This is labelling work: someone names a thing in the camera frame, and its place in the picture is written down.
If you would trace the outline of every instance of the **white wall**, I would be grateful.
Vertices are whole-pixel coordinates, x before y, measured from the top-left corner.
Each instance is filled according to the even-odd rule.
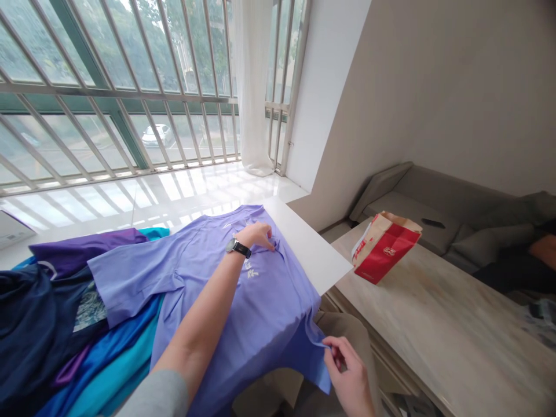
[[[406,160],[415,132],[448,97],[507,4],[372,1],[312,193],[289,204],[309,225],[319,231],[346,217],[372,174]],[[301,120],[296,114],[294,124]],[[306,140],[298,137],[293,149]]]
[[[556,194],[556,3],[510,3],[406,158],[513,195]]]
[[[311,192],[371,0],[313,0],[286,175]]]

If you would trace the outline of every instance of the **person's knee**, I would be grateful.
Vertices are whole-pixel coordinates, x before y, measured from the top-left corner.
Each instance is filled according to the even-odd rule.
[[[368,341],[367,329],[351,314],[327,312],[320,317],[317,324],[326,336],[344,336],[352,344],[361,338]]]
[[[344,325],[343,336],[354,345],[358,341],[369,343],[369,335],[363,323],[351,314],[344,314],[342,319]]]

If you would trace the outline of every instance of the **window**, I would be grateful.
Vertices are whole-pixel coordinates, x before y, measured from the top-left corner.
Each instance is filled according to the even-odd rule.
[[[239,160],[232,22],[229,0],[3,3],[0,193]]]
[[[288,152],[284,152],[284,146],[291,135],[288,131],[292,116],[290,102],[294,79],[301,76],[297,62],[305,44],[306,29],[303,29],[306,28],[308,13],[308,0],[275,0],[272,8],[266,84],[266,137],[268,156],[280,175],[286,171]]]

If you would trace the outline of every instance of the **hand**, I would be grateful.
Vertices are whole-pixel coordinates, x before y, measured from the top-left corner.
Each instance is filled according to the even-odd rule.
[[[363,360],[345,337],[329,336],[323,344],[330,347],[324,350],[324,363],[343,410],[348,417],[373,417],[375,411]]]
[[[247,225],[245,229],[236,234],[239,243],[250,248],[257,244],[274,252],[274,245],[268,241],[272,237],[272,228],[266,223]]]

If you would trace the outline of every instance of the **beige pants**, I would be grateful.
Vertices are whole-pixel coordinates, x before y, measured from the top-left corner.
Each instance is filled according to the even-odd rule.
[[[314,320],[326,336],[345,336],[352,344],[367,367],[375,416],[383,417],[367,329],[350,314],[319,311]],[[272,416],[284,400],[291,405],[295,404],[294,416],[298,417],[346,415],[334,388],[330,395],[326,395],[312,382],[304,380],[301,374],[289,369],[275,370],[254,382],[236,398],[233,410],[237,417]]]
[[[314,319],[326,336],[344,336],[353,346],[359,357],[367,367],[369,387],[371,387],[372,402],[375,406],[375,416],[382,417],[382,402],[376,379],[375,362],[371,351],[371,342],[367,329],[350,314],[318,312]],[[330,395],[326,395],[311,382],[305,380],[301,385],[294,416],[345,416],[338,401],[334,388]]]

